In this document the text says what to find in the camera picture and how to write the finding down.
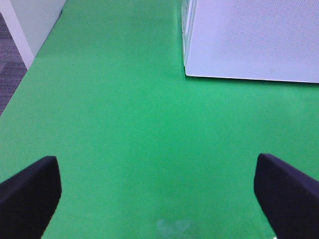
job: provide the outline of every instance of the white perforated panel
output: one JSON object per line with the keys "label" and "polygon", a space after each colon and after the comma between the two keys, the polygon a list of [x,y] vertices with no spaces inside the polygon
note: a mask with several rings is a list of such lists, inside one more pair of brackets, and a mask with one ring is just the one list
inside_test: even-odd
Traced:
{"label": "white perforated panel", "polygon": [[186,74],[319,82],[319,1],[196,2]]}

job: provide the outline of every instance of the green mat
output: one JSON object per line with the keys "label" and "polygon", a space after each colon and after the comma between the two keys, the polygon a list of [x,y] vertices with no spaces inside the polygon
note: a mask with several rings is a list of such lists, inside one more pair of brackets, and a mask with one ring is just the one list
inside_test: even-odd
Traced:
{"label": "green mat", "polygon": [[0,118],[0,180],[56,155],[44,239],[272,239],[260,152],[319,179],[313,84],[186,77],[180,0],[69,0]]}

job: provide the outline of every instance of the black foam block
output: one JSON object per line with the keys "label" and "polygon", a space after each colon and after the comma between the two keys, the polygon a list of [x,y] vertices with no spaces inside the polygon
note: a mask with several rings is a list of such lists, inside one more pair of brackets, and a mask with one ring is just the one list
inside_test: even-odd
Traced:
{"label": "black foam block", "polygon": [[278,239],[319,238],[319,182],[271,154],[260,154],[257,200]]}
{"label": "black foam block", "polygon": [[0,238],[38,239],[61,197],[57,159],[47,156],[0,184]]}

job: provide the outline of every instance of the green floor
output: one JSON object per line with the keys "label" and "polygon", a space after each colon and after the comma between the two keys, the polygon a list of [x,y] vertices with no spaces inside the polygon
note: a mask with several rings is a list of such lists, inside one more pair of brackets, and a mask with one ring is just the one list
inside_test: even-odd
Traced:
{"label": "green floor", "polygon": [[45,155],[44,239],[272,239],[260,152],[319,179],[319,86],[185,77],[180,0],[68,0],[0,118],[0,180]]}

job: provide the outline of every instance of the gray carpet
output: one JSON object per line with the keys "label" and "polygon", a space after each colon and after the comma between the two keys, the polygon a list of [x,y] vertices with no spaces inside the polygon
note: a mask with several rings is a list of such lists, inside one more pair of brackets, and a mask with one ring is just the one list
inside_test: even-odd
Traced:
{"label": "gray carpet", "polygon": [[26,74],[26,67],[0,13],[0,115]]}

